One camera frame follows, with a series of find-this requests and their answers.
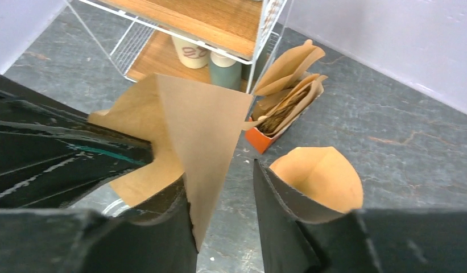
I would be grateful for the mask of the clear glass dripper with handle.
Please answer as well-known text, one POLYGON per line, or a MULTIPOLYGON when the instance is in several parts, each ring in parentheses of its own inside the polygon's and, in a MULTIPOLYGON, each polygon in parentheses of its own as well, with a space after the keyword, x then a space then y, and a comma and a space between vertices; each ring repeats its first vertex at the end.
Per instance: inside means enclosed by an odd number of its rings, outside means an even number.
POLYGON ((130 206, 127 205, 121 198, 116 199, 106 206, 101 212, 101 214, 110 217, 118 217, 123 212, 130 209, 130 206))

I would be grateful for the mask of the brown paper coffee filter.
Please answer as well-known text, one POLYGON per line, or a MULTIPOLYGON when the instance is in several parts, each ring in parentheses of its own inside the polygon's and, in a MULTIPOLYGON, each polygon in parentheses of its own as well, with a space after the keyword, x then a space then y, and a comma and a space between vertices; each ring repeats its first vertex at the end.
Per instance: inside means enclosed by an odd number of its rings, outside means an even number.
POLYGON ((329 209, 347 213, 363 206, 359 174, 332 146, 296 147, 275 160, 270 169, 286 184, 329 209))

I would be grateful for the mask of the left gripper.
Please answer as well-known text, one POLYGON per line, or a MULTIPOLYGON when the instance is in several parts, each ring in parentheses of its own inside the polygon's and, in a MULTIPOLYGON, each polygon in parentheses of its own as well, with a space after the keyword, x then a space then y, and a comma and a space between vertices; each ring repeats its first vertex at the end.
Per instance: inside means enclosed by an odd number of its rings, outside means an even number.
POLYGON ((65 153, 0 173, 0 208, 66 208, 117 175, 117 160, 153 162, 151 145, 0 75, 0 134, 56 140, 65 153))

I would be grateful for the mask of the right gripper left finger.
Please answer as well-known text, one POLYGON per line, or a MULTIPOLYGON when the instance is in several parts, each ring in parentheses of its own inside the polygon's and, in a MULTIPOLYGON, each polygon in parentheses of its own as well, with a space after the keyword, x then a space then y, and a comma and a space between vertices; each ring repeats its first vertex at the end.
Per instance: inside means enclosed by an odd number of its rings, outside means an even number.
POLYGON ((195 272, 183 179, 117 217, 0 209, 0 272, 195 272))

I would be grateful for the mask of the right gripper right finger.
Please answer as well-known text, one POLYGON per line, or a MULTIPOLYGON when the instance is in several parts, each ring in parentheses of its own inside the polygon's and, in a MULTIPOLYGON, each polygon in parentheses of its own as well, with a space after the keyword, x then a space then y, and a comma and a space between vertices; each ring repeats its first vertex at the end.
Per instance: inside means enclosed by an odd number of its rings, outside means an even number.
POLYGON ((467 209, 339 213, 258 160, 253 185, 266 272, 467 272, 467 209))

